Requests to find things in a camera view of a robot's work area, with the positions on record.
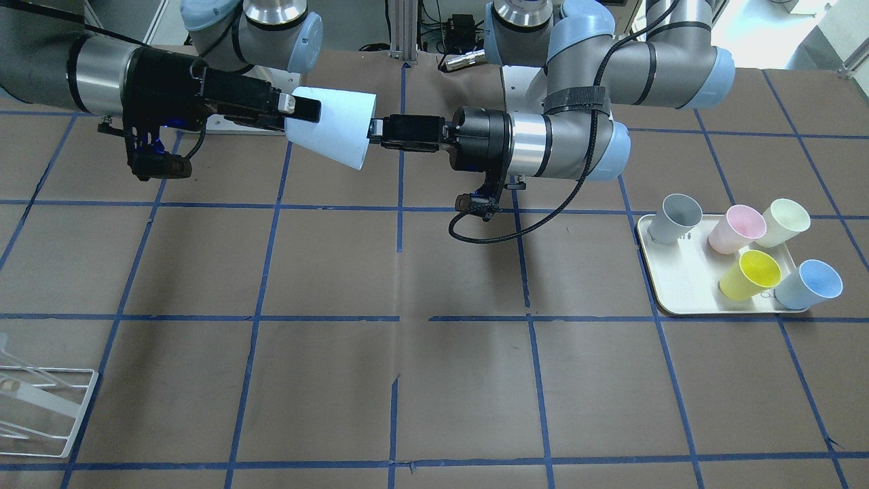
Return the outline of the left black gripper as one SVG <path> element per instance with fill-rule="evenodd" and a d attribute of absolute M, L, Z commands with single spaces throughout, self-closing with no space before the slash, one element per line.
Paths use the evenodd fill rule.
<path fill-rule="evenodd" d="M 525 189 L 527 118 L 499 109 L 457 109 L 440 115 L 393 114 L 372 118 L 369 141 L 398 151 L 447 151 L 456 171 L 484 173 L 482 186 L 456 198 L 459 213 L 489 221 L 500 210 L 504 189 Z"/>

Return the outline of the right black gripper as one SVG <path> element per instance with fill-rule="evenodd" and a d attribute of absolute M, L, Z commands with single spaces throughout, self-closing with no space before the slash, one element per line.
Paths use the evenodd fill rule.
<path fill-rule="evenodd" d="M 139 48 L 121 89 L 121 127 L 104 115 L 100 133 L 124 140 L 127 164 L 137 179 L 187 179 L 190 157 L 165 149 L 162 127 L 204 133 L 214 114 L 254 128 L 282 130 L 284 118 L 319 123 L 322 102 L 293 96 L 269 81 L 214 69 L 195 56 Z"/>

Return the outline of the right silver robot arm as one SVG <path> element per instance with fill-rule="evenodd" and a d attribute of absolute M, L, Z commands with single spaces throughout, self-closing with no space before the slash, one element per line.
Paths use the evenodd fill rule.
<path fill-rule="evenodd" d="M 186 179 L 191 156 L 167 151 L 163 127 L 204 136 L 212 115 L 283 131 L 316 123 L 319 101 L 249 77 L 257 66 L 307 73 L 322 49 L 322 18 L 305 1 L 183 1 L 193 55 L 168 52 L 85 21 L 75 1 L 3 1 L 2 94 L 99 115 L 124 140 L 141 181 Z"/>

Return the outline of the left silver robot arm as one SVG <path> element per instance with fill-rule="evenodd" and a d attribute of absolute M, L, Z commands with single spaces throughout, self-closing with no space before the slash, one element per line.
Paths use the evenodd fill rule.
<path fill-rule="evenodd" d="M 729 93 L 735 62 L 711 43 L 714 1 L 648 1 L 642 41 L 616 37 L 597 1 L 494 1 L 484 20 L 491 65 L 533 66 L 540 77 L 519 111 L 462 107 L 440 115 L 371 120 L 370 142 L 398 151 L 448 151 L 454 170 L 484 173 L 456 210 L 490 220 L 509 177 L 615 179 L 631 140 L 611 106 L 713 107 Z"/>

